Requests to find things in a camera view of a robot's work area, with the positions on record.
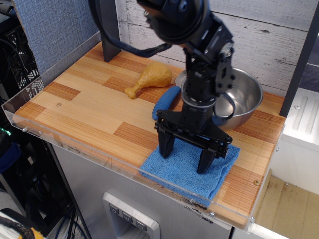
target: blue fabric wall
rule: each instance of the blue fabric wall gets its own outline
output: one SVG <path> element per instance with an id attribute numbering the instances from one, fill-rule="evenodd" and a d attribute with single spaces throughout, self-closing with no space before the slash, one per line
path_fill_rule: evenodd
<path id="1" fill-rule="evenodd" d="M 98 32 L 87 0 L 12 1 L 40 75 Z"/>

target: blue towel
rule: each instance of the blue towel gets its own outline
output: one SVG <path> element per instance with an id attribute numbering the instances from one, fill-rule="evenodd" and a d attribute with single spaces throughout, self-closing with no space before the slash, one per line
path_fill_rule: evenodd
<path id="1" fill-rule="evenodd" d="M 205 174 L 198 174 L 201 151 L 201 148 L 176 139 L 173 152 L 167 159 L 162 157 L 157 147 L 141 166 L 143 171 L 156 177 L 143 172 L 141 174 L 208 207 L 238 158 L 240 149 L 230 145 L 225 159 L 216 158 Z"/>

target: screw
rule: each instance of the screw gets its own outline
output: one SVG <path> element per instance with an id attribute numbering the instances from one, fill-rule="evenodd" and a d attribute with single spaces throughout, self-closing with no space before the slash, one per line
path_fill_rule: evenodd
<path id="1" fill-rule="evenodd" d="M 259 186 L 259 185 L 260 185 L 260 181 L 254 180 L 254 184 L 255 184 L 256 186 Z"/>
<path id="2" fill-rule="evenodd" d="M 185 0 L 182 0 L 178 6 L 178 12 L 183 13 L 186 11 L 187 8 L 187 2 Z"/>

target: toy chicken drumstick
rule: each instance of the toy chicken drumstick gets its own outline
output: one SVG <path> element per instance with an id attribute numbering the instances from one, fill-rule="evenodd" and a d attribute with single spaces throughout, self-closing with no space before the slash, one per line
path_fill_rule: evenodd
<path id="1" fill-rule="evenodd" d="M 124 92 L 133 99 L 138 90 L 148 86 L 164 87 L 172 81 L 171 69 L 164 63 L 152 62 L 142 71 L 133 87 L 125 88 Z"/>

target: wooden board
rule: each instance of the wooden board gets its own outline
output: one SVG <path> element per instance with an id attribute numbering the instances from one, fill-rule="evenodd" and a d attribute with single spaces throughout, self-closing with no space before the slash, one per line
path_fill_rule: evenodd
<path id="1" fill-rule="evenodd" d="M 132 86 L 150 62 L 122 52 L 106 63 L 98 44 L 16 114 L 57 132 L 56 140 L 69 149 L 93 154 L 101 162 L 110 159 L 102 154 L 105 153 L 138 168 L 158 144 L 152 120 L 154 104 L 173 86 L 144 88 L 135 99 L 124 93 L 124 88 Z M 174 81 L 183 69 L 173 66 L 171 69 Z M 218 211 L 234 222 L 238 222 L 236 213 L 251 215 L 260 189 L 253 182 L 263 181 L 285 120 L 278 116 L 282 102 L 282 97 L 266 93 L 250 120 L 228 132 L 241 153 L 214 201 L 235 213 L 229 216 L 228 210 L 216 205 L 207 210 Z M 180 110 L 181 106 L 179 98 L 173 108 Z M 102 153 L 80 148 L 81 144 L 75 147 L 74 140 Z"/>

